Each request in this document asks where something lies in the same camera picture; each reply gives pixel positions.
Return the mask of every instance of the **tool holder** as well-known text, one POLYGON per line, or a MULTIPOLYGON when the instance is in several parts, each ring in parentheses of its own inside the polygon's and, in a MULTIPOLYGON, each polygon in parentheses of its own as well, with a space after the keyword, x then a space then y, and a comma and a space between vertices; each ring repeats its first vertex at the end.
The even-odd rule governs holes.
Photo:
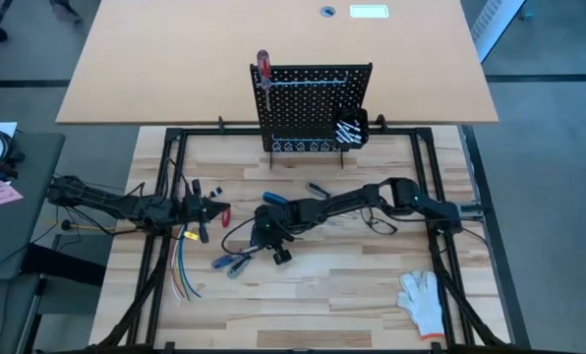
POLYGON ((272 65, 270 69, 270 109, 267 110, 258 67, 250 66, 264 151, 342 151, 356 148, 340 144, 336 140, 334 126, 340 116, 338 112, 348 109, 361 111, 372 74, 372 63, 272 65))
POLYGON ((363 108, 341 108, 332 116, 332 133, 336 146, 342 151, 362 148, 370 138, 369 130, 368 111, 363 108))

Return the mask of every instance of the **gray floor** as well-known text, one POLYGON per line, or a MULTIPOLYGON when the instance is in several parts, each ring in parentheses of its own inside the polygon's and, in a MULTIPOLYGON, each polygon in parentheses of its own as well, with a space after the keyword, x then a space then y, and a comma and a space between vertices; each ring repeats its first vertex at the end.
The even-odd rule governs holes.
MULTIPOLYGON (((469 22, 484 2, 462 1, 469 22)), ((3 22, 12 39, 0 44, 0 79, 72 75, 98 1, 72 1, 87 19, 82 29, 57 22, 47 3, 14 1, 3 22)), ((486 73, 586 73, 586 0, 531 0, 531 5, 535 18, 510 26, 484 64, 486 73)), ((478 127, 476 134, 532 345, 586 352, 586 84, 490 89, 500 123, 478 127)), ((29 132, 66 134, 59 173, 122 188, 137 128, 58 127, 54 119, 64 93, 2 89, 0 119, 18 120, 29 132), (100 172, 100 165, 111 170, 100 172)), ((37 231, 53 217, 46 207, 37 231)), ((47 319, 37 348, 83 347, 91 319, 47 319)))

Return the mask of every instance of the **red screwdriver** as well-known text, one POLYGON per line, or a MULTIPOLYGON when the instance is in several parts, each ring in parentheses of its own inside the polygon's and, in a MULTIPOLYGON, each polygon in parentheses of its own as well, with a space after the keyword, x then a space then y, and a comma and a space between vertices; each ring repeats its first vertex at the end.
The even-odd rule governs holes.
POLYGON ((269 90, 271 89, 271 64, 269 63, 269 53, 261 49, 256 56, 258 60, 258 76, 261 80, 261 89, 264 89, 264 99, 266 102, 266 111, 271 111, 269 104, 269 90))

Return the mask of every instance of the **white label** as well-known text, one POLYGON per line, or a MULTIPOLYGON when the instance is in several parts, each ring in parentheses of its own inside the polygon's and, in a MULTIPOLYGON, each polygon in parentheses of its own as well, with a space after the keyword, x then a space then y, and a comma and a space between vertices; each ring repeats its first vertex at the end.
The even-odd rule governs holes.
POLYGON ((350 5, 350 16, 355 19, 386 19, 389 9, 386 5, 350 5))

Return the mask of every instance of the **light wooden desk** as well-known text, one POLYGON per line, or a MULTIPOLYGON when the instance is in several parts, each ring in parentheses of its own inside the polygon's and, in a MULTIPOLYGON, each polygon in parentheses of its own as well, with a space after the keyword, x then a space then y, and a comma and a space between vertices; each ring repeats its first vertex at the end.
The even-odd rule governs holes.
POLYGON ((363 108, 388 122, 496 122, 459 0, 102 1, 58 123, 215 124, 258 120, 249 66, 367 64, 363 108), (331 5, 336 14, 323 17, 331 5))
MULTIPOLYGON (((146 191, 152 193, 164 132, 164 127, 141 128, 128 189, 145 181, 146 191)), ((471 201, 457 128, 437 126, 434 135, 446 197, 471 201)), ((233 205, 230 228, 253 215, 264 191, 297 199, 311 196, 305 188, 308 181, 338 194, 391 176, 416 178, 407 137, 371 136, 365 148, 344 156, 342 170, 338 155, 280 154, 269 170, 259 136, 189 137, 184 173, 189 179, 200 178, 204 191, 223 189, 219 199, 233 205)), ((464 226, 482 233, 480 224, 464 226)), ((189 243, 185 250, 188 276, 204 298, 179 303, 167 273, 155 346, 175 341, 176 348, 430 348, 395 305, 400 274, 432 268, 425 225, 398 227, 395 235, 380 236, 360 217, 334 217, 306 232, 304 241, 287 244, 291 263, 276 266, 271 254, 262 252, 239 278, 230 280, 210 269, 210 262, 222 254, 219 243, 229 230, 218 218, 209 227, 209 244, 189 243)), ((230 247, 239 247, 240 240, 245 244, 250 229, 248 224, 234 234, 230 247)), ((90 343, 102 339, 131 303, 144 242, 143 235, 114 241, 90 343)), ((508 340, 488 250, 467 233, 455 235, 455 243, 468 300, 494 333, 508 340)), ((460 338, 453 301, 450 307, 460 338)), ((140 341, 147 315, 146 306, 140 341)))

